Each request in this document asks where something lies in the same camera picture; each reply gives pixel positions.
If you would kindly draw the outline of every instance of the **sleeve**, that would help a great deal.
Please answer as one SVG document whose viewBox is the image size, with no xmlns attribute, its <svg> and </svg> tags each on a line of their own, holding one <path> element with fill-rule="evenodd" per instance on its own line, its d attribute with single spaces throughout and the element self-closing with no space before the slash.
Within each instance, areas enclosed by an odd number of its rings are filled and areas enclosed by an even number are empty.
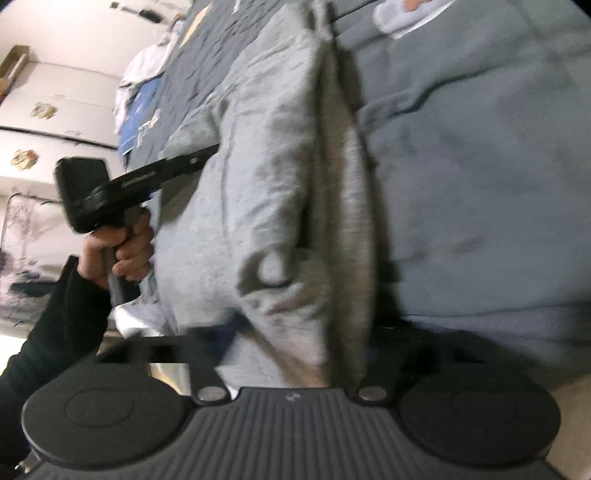
<svg viewBox="0 0 591 480">
<path fill-rule="evenodd" d="M 99 347 L 107 327 L 109 293 L 77 272 L 71 256 L 45 311 L 0 376 L 0 464 L 16 465 L 28 454 L 20 416 L 27 398 Z"/>
</svg>

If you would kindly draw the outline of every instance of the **ribbed black surface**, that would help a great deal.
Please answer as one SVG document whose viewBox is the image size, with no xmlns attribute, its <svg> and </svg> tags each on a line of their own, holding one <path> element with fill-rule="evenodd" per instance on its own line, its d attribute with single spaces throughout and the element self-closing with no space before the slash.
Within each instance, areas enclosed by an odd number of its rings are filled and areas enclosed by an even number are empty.
<svg viewBox="0 0 591 480">
<path fill-rule="evenodd" d="M 300 395 L 288 401 L 291 394 Z M 415 447 L 381 408 L 341 390 L 243 389 L 198 410 L 164 450 L 117 470 L 42 464 L 31 480 L 559 480 L 542 461 L 506 471 L 446 464 Z"/>
</svg>

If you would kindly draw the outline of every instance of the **metal bolt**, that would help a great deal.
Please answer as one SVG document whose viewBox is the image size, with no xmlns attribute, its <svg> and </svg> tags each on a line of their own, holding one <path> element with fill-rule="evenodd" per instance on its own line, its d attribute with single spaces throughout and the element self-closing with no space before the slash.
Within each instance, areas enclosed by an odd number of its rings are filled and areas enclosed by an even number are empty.
<svg viewBox="0 0 591 480">
<path fill-rule="evenodd" d="M 204 402 L 222 401 L 226 391 L 222 387 L 203 387 L 197 392 L 197 398 Z"/>
<path fill-rule="evenodd" d="M 384 387 L 363 387 L 357 392 L 359 398 L 366 402 L 379 402 L 385 400 L 388 392 Z"/>
</svg>

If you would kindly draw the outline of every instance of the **white cloth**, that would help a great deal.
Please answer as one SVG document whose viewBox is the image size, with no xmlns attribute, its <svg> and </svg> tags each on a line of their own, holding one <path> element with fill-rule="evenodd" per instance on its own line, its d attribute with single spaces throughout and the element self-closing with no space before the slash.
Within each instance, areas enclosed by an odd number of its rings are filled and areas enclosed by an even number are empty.
<svg viewBox="0 0 591 480">
<path fill-rule="evenodd" d="M 164 34 L 156 45 L 150 45 L 139 52 L 127 65 L 123 78 L 115 91 L 115 134 L 119 135 L 121 127 L 127 117 L 127 110 L 131 100 L 138 92 L 142 83 L 159 75 L 164 70 L 166 61 L 178 43 L 183 30 L 184 21 L 174 24 L 172 32 Z"/>
<path fill-rule="evenodd" d="M 374 9 L 374 23 L 380 32 L 394 40 L 438 17 L 455 0 L 430 0 L 407 12 L 404 0 L 386 0 Z"/>
</svg>

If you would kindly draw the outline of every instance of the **gray fabric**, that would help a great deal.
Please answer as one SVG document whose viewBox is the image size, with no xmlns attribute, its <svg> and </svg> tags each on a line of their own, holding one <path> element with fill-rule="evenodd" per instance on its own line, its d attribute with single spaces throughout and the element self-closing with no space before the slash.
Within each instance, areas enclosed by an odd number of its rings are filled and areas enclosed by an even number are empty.
<svg viewBox="0 0 591 480">
<path fill-rule="evenodd" d="M 134 168 L 157 158 L 283 2 L 242 0 L 232 14 L 234 3 L 213 2 L 174 56 Z M 546 365 L 568 364 L 569 348 L 591 362 L 588 17 L 570 0 L 457 0 L 392 41 L 375 5 L 336 0 L 333 26 L 374 161 L 383 291 L 422 325 L 536 344 L 521 350 Z M 552 358 L 550 342 L 562 342 Z"/>
<path fill-rule="evenodd" d="M 324 3 L 282 7 L 161 153 L 220 143 L 199 179 L 163 190 L 154 267 L 178 331 L 229 309 L 253 324 L 221 369 L 234 387 L 325 385 L 329 358 L 339 384 L 365 369 L 373 232 L 331 41 Z"/>
</svg>

